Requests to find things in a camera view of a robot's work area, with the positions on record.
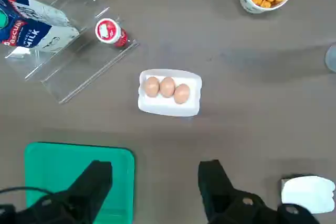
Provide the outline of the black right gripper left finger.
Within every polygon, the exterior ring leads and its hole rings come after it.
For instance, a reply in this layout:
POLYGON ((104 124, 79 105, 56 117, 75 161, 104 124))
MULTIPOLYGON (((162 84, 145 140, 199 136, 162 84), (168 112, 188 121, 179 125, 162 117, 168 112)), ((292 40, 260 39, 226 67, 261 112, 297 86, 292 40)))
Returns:
POLYGON ((94 223, 112 188, 110 162, 92 161, 68 189, 52 193, 37 187, 12 187, 12 191, 38 191, 45 195, 25 210, 1 205, 1 223, 94 223))

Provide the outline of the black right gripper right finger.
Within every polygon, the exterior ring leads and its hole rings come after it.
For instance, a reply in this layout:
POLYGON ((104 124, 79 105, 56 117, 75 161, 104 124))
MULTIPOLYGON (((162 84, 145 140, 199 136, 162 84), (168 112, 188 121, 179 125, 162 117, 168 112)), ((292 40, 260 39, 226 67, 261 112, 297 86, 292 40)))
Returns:
POLYGON ((199 163, 198 187, 208 223, 318 223, 312 213, 299 205, 280 204, 274 210, 258 195, 234 188, 217 159, 199 163))

